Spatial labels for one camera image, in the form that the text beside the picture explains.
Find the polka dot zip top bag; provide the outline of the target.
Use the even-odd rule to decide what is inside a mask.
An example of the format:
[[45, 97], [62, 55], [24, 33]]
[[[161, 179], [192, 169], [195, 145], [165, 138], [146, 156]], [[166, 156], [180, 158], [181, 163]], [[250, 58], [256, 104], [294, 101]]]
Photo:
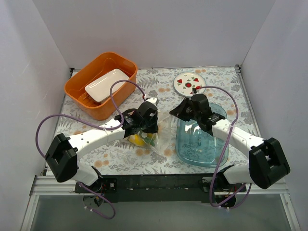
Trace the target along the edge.
[[[158, 132], [155, 134], [155, 147], [146, 143], [143, 148], [151, 149], [153, 152], [160, 154], [169, 146], [171, 140], [171, 115], [167, 111], [158, 112]], [[139, 132], [138, 135], [142, 139], [147, 136], [144, 132]]]

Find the green fake chili pepper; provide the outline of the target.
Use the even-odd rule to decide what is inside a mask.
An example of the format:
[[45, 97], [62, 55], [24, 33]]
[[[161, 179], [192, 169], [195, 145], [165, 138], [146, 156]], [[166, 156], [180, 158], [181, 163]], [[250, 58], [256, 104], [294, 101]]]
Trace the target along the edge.
[[155, 147], [156, 144], [156, 134], [151, 134], [151, 133], [147, 133], [147, 136], [145, 138], [143, 138], [143, 140], [145, 141], [145, 143], [151, 145], [152, 147]]

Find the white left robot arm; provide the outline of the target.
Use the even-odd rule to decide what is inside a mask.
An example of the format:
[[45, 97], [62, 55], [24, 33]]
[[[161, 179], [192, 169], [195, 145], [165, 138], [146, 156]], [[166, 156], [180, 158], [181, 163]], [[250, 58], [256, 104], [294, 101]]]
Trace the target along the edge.
[[138, 109], [129, 109], [109, 120], [99, 129], [78, 135], [57, 135], [45, 156], [46, 162], [59, 183], [68, 180], [81, 182], [93, 193], [102, 188], [100, 173], [79, 160], [91, 151], [112, 141], [138, 133], [157, 133], [158, 99], [148, 98]]

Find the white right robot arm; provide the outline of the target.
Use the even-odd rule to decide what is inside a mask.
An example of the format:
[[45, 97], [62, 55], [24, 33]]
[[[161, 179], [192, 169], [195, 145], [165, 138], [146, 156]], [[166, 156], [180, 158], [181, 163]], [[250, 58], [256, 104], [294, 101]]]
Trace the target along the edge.
[[185, 98], [169, 113], [182, 121], [197, 122], [202, 131], [226, 141], [248, 156], [248, 165], [230, 165], [218, 172], [215, 178], [218, 180], [218, 187], [223, 191], [231, 190], [237, 183], [254, 183], [267, 189], [291, 172], [277, 139], [266, 140], [233, 127], [224, 116], [212, 111], [207, 97], [203, 94]]

